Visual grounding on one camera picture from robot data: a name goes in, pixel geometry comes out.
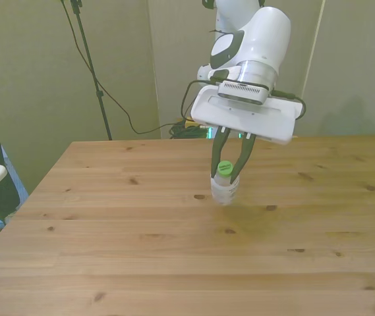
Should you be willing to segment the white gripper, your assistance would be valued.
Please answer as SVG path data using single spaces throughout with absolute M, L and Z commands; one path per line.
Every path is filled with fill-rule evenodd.
M 210 174 L 216 175 L 231 129 L 246 132 L 242 137 L 241 153 L 231 173 L 230 184 L 233 184 L 252 153 L 256 137 L 277 144 L 289 143 L 302 110 L 300 101 L 269 97 L 264 104 L 255 105 L 221 97 L 216 86 L 202 88 L 192 106 L 191 117 L 201 125 L 218 126 L 212 144 Z

